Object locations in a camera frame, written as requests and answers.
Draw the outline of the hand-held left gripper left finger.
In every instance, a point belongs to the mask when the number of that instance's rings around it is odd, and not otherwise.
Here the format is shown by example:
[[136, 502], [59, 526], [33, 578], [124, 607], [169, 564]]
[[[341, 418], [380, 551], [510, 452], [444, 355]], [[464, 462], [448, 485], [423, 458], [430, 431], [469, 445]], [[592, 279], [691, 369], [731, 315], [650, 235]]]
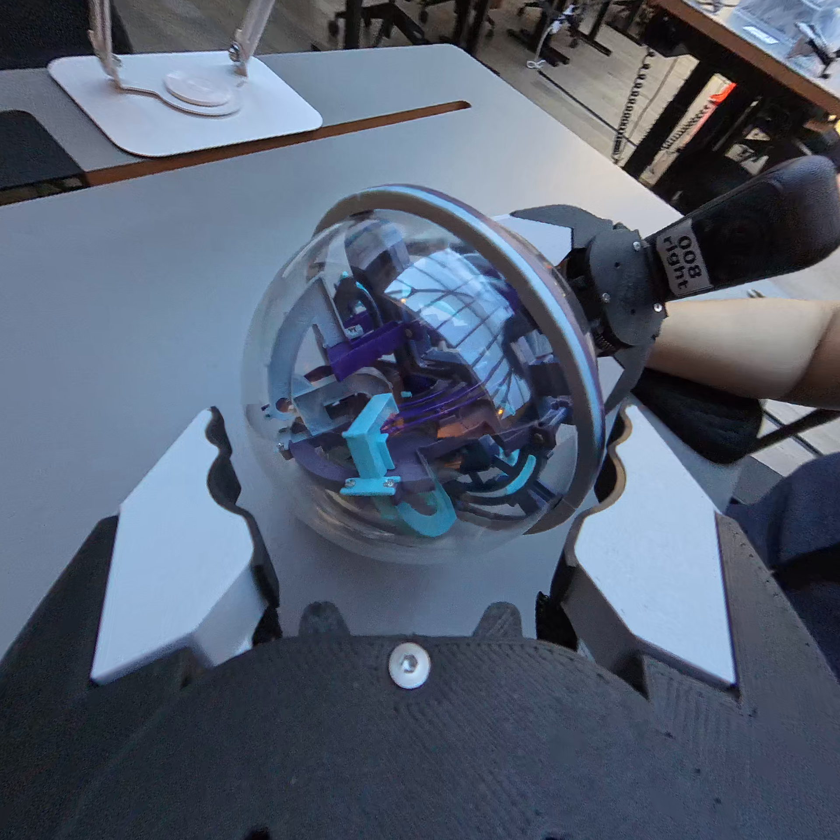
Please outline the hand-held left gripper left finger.
[[91, 680], [185, 649], [214, 667], [280, 638], [279, 584], [224, 419], [201, 411], [119, 508]]

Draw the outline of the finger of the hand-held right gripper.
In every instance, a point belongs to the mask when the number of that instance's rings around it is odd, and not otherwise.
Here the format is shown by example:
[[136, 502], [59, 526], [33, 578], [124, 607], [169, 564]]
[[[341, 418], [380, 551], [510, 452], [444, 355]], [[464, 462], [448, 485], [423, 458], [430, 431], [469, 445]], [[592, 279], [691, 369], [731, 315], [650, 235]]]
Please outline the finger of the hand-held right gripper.
[[553, 266], [559, 266], [574, 251], [586, 251], [601, 234], [620, 228], [573, 205], [548, 205], [495, 215], [492, 220], [538, 250]]

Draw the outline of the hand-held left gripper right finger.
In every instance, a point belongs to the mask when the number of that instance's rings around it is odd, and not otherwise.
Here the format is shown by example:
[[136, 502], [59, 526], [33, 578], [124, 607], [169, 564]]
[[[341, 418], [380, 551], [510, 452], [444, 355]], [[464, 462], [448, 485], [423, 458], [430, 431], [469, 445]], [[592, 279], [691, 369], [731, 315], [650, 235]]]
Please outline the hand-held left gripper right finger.
[[549, 569], [540, 633], [617, 675], [648, 656], [734, 687], [718, 509], [639, 406], [616, 425], [605, 498], [591, 491], [537, 537]]

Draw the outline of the clear plastic maze ball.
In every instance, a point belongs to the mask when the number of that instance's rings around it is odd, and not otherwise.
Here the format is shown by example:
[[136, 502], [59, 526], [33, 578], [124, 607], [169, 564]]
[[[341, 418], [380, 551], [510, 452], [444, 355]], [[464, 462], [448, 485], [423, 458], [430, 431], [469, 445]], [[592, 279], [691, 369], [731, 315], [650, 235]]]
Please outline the clear plastic maze ball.
[[569, 520], [606, 412], [562, 264], [418, 186], [333, 206], [266, 289], [243, 357], [250, 442], [299, 518], [420, 564]]

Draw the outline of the person's right forearm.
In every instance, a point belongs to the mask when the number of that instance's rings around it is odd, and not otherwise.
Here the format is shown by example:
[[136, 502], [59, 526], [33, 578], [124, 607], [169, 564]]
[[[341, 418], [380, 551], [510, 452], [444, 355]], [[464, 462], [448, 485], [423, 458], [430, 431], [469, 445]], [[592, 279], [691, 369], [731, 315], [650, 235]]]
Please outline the person's right forearm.
[[839, 303], [672, 301], [647, 368], [737, 396], [839, 409]]

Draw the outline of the person's dark blue clothing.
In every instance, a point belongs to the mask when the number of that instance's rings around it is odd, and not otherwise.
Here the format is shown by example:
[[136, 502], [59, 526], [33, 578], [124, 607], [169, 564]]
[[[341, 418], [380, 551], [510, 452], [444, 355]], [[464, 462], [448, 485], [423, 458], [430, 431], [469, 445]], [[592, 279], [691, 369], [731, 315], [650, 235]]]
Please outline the person's dark blue clothing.
[[755, 502], [731, 502], [726, 515], [839, 677], [839, 454], [808, 462]]

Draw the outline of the wooden table with black legs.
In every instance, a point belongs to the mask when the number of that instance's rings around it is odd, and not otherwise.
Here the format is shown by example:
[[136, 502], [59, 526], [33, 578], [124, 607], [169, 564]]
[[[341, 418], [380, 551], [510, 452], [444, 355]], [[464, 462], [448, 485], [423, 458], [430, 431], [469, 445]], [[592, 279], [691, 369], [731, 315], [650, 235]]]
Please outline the wooden table with black legs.
[[838, 2], [649, 2], [648, 59], [697, 63], [623, 164], [641, 180], [658, 157], [654, 193], [698, 205], [748, 175], [838, 146]]

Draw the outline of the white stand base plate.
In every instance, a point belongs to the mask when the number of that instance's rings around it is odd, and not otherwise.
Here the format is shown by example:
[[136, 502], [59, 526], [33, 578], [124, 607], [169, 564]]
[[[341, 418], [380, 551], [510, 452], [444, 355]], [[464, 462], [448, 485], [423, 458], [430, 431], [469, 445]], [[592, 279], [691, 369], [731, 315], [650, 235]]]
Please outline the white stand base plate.
[[255, 58], [273, 1], [248, 4], [226, 51], [119, 56], [110, 2], [89, 2], [91, 56], [47, 71], [122, 151], [163, 159], [305, 133], [321, 114]]

